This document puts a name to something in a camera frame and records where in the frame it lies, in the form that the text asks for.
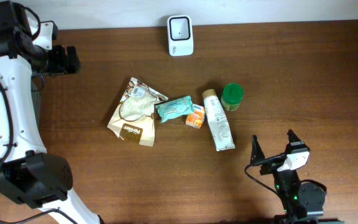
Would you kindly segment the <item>white barcode scanner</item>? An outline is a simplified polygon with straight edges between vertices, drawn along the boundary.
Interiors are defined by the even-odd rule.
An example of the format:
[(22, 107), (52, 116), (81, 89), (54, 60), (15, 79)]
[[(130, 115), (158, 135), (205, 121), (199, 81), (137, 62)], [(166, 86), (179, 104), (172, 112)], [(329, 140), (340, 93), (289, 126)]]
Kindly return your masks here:
[(186, 15), (167, 19), (168, 50), (172, 57), (187, 56), (194, 52), (192, 20)]

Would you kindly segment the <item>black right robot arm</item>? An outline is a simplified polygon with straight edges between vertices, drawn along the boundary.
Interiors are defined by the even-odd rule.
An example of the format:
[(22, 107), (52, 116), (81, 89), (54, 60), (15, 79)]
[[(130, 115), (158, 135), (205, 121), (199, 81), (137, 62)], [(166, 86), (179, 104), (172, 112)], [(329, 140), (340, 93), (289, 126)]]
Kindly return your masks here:
[[(272, 223), (342, 223), (338, 219), (322, 219), (327, 187), (315, 180), (301, 180), (297, 170), (306, 165), (311, 149), (292, 129), (287, 132), (285, 151), (265, 157), (257, 136), (252, 137), (250, 164), (244, 168), (246, 176), (273, 192), (283, 205), (284, 214), (275, 215)], [(274, 188), (257, 180), (248, 173), (250, 167), (259, 167), (260, 175), (273, 175)]]

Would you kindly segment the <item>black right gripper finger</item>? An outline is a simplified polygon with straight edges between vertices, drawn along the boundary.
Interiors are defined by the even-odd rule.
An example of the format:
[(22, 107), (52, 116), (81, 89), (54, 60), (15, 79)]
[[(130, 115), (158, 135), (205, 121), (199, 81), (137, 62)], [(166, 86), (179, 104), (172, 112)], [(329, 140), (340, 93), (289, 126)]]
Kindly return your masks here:
[(295, 134), (292, 129), (289, 129), (287, 132), (288, 140), (291, 145), (299, 145), (302, 144), (302, 140)]
[(265, 155), (260, 147), (260, 144), (257, 140), (257, 136), (252, 136), (252, 150), (251, 150), (251, 157), (250, 157), (250, 164), (251, 165), (259, 165), (265, 160)]

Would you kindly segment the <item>teal wet wipes pack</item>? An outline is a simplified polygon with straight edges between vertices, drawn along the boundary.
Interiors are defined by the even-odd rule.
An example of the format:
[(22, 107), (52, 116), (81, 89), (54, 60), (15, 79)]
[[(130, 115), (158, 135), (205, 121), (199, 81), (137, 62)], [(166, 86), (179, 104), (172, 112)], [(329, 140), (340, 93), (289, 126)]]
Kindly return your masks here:
[(176, 100), (158, 104), (155, 108), (161, 117), (162, 123), (168, 121), (169, 119), (175, 119), (177, 117), (195, 112), (191, 96), (184, 96)]

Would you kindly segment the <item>white cream tube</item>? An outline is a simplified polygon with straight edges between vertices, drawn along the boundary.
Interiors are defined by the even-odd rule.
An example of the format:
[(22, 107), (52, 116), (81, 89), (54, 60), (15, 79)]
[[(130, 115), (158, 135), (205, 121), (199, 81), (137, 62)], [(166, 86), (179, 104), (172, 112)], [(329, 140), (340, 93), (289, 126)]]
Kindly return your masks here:
[(210, 128), (216, 150), (235, 149), (229, 122), (214, 89), (202, 93), (208, 126)]

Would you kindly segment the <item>orange juice carton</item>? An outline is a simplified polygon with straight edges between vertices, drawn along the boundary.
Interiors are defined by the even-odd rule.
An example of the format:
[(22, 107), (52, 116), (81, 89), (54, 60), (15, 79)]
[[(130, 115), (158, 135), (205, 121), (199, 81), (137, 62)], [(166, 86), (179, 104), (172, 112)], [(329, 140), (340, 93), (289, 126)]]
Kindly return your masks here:
[(193, 107), (195, 112), (187, 115), (185, 124), (200, 129), (204, 123), (206, 111), (205, 108), (200, 105), (194, 104)]

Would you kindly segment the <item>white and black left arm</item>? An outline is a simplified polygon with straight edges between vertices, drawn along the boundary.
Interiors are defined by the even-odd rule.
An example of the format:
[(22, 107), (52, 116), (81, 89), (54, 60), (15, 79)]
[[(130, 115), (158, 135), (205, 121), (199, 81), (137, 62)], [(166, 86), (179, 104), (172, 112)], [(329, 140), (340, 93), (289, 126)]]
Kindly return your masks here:
[(39, 134), (32, 79), (80, 70), (73, 46), (53, 45), (58, 27), (28, 7), (0, 2), (0, 193), (59, 223), (101, 223), (73, 188), (68, 161)]

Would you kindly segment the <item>grey perforated plastic basket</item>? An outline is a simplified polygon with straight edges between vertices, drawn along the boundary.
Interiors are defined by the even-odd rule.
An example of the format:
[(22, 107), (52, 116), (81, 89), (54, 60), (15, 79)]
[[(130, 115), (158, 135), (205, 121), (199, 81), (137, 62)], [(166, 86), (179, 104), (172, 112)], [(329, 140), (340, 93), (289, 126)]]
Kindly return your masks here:
[[(38, 88), (37, 85), (35, 84), (34, 82), (35, 78), (40, 78), (42, 84), (40, 88)], [(32, 102), (33, 102), (35, 120), (37, 126), (39, 126), (40, 123), (40, 107), (41, 107), (40, 92), (44, 89), (44, 87), (45, 87), (45, 78), (43, 75), (40, 75), (38, 77), (32, 77), (32, 81), (31, 81)]]

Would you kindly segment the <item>green lid jar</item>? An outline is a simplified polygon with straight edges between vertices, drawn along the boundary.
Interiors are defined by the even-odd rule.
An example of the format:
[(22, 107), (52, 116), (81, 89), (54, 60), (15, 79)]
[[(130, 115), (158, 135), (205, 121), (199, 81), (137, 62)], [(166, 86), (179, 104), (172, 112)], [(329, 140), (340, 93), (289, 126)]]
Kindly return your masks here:
[(238, 109), (243, 97), (243, 88), (236, 83), (230, 83), (224, 87), (221, 97), (222, 106), (226, 111), (234, 111)]

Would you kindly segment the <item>beige seed pouch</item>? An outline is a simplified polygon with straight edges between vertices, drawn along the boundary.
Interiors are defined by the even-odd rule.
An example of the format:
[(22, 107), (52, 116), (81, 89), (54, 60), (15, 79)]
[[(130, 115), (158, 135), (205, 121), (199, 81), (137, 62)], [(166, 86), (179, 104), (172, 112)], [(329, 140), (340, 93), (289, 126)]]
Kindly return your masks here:
[(108, 123), (123, 141), (152, 147), (155, 140), (155, 105), (168, 97), (132, 77)]

